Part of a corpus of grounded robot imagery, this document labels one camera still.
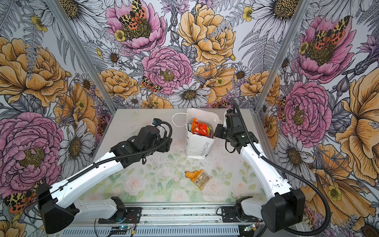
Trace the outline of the small orange candy packet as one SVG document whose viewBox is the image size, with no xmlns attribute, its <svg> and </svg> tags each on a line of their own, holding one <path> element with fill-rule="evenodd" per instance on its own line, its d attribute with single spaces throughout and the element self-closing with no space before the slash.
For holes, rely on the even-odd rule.
<svg viewBox="0 0 379 237">
<path fill-rule="evenodd" d="M 200 174 L 202 173 L 202 170 L 196 170 L 196 171 L 186 171 L 185 172 L 185 177 L 190 179 L 192 182 L 194 182 L 199 176 Z"/>
</svg>

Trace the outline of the small red snack packet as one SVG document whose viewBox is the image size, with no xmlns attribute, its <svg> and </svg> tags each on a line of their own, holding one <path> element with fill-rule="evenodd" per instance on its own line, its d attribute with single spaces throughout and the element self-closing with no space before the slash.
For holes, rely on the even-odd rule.
<svg viewBox="0 0 379 237">
<path fill-rule="evenodd" d="M 205 136 L 208 138 L 213 137 L 213 128 L 210 125 L 205 124 L 203 122 L 199 122 L 197 125 L 197 129 L 198 129 L 199 135 Z"/>
</svg>

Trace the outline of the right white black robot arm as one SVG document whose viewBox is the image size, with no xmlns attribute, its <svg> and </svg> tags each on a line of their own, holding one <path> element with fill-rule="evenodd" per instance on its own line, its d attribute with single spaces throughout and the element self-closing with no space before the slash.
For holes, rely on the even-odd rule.
<svg viewBox="0 0 379 237">
<path fill-rule="evenodd" d="M 251 196 L 237 200 L 235 208 L 237 217 L 262 220 L 271 232 L 277 232 L 301 223 L 304 216 L 305 195 L 295 190 L 288 180 L 264 161 L 264 153 L 252 132 L 246 131 L 239 113 L 229 109 L 225 114 L 224 124 L 218 124 L 215 136 L 224 139 L 247 162 L 259 179 L 267 202 L 260 203 Z"/>
</svg>

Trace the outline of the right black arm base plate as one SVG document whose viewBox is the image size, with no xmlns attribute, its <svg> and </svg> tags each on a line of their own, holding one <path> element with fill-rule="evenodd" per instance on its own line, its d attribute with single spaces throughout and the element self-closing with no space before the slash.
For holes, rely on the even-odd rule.
<svg viewBox="0 0 379 237">
<path fill-rule="evenodd" d="M 224 223 L 258 223 L 256 217 L 246 215 L 237 206 L 221 206 L 217 209 L 216 213 L 222 217 Z"/>
</svg>

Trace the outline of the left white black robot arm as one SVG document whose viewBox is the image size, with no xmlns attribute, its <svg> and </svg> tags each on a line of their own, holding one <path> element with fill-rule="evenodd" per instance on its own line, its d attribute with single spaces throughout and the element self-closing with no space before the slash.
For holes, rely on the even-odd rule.
<svg viewBox="0 0 379 237">
<path fill-rule="evenodd" d="M 155 152 L 168 152 L 172 133 L 170 123 L 154 119 L 151 125 L 142 127 L 138 135 L 117 143 L 109 152 L 76 174 L 53 185 L 40 185 L 36 189 L 36 203 L 46 233 L 58 233 L 76 221 L 104 219 L 121 223 L 127 219 L 127 208 L 119 197 L 88 202 L 81 202 L 78 198 L 132 164 L 145 164 L 147 156 Z"/>
</svg>

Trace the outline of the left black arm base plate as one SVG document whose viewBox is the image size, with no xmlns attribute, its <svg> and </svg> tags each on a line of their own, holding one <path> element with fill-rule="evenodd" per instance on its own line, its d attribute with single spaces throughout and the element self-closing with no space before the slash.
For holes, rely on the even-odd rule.
<svg viewBox="0 0 379 237">
<path fill-rule="evenodd" d="M 110 219 L 100 218 L 99 224 L 138 224 L 141 218 L 141 207 L 126 207 L 116 211 Z"/>
</svg>

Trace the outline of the orange Fox's fruits candy bag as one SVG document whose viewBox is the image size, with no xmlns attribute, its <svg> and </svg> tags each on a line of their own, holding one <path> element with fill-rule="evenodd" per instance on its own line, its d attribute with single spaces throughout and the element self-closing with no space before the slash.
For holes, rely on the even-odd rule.
<svg viewBox="0 0 379 237">
<path fill-rule="evenodd" d="M 199 122 L 201 122 L 201 121 L 198 121 L 196 118 L 193 118 L 192 125 L 191 125 L 191 132 L 192 132 L 192 134 L 199 135 L 198 129 L 197 129 L 197 125 L 198 125 Z"/>
</svg>

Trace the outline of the small clear cracker packet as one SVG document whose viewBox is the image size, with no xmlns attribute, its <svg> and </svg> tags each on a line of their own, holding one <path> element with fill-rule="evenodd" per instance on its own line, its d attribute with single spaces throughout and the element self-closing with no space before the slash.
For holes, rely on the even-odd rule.
<svg viewBox="0 0 379 237">
<path fill-rule="evenodd" d="M 197 177 L 194 179 L 194 184 L 199 187 L 200 190 L 203 190 L 205 185 L 208 183 L 208 181 L 211 179 L 210 176 L 208 176 L 206 173 L 199 173 Z"/>
</svg>

